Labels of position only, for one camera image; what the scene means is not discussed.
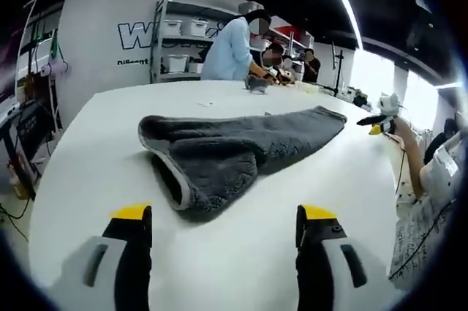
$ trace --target gray towel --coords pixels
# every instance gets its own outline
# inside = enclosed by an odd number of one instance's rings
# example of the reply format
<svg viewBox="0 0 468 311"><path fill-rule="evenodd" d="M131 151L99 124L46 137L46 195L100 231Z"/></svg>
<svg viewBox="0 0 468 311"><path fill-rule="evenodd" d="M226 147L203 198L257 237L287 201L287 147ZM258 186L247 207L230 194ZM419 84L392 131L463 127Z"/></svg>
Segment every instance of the gray towel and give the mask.
<svg viewBox="0 0 468 311"><path fill-rule="evenodd" d="M147 116L140 142L172 195L175 210L219 213L259 174L280 171L341 132L346 117L321 106L284 115L237 119Z"/></svg>

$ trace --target hair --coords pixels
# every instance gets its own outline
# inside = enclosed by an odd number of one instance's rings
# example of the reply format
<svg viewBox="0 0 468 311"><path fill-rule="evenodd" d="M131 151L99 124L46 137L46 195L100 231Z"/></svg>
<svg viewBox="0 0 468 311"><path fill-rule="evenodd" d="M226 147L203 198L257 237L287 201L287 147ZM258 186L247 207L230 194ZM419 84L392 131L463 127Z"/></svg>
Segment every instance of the hair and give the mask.
<svg viewBox="0 0 468 311"><path fill-rule="evenodd" d="M272 50L273 52L275 53L280 53L280 54L283 54L284 53L284 48L278 44L277 42L272 42L266 49L265 51L267 50Z"/></svg>
<svg viewBox="0 0 468 311"><path fill-rule="evenodd" d="M262 18L263 20L268 21L268 24L271 24L271 17L264 9L255 10L246 13L245 15L237 16L236 18L244 17L247 23L251 23L256 18Z"/></svg>
<svg viewBox="0 0 468 311"><path fill-rule="evenodd" d="M446 119L444 124L444 133L457 133L458 125L454 119Z"/></svg>

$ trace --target desk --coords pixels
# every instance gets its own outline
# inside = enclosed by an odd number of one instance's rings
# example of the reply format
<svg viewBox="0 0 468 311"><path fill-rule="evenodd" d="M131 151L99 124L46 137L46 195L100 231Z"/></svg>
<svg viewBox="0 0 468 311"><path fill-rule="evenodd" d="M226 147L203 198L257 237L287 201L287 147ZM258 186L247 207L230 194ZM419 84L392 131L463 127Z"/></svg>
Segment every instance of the desk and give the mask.
<svg viewBox="0 0 468 311"><path fill-rule="evenodd" d="M345 114L343 131L316 154L259 179L205 224L184 221L169 207L137 136L139 120L151 114L228 118L316 105ZM31 273L39 285L51 285L64 259L89 236L102 234L112 210L151 201L153 310L295 310L300 203L336 212L348 236L390 263L394 177L385 153L388 140L356 125L368 115L294 87L251 94L244 82L162 83L96 94L70 124L43 173L31 216Z"/></svg>

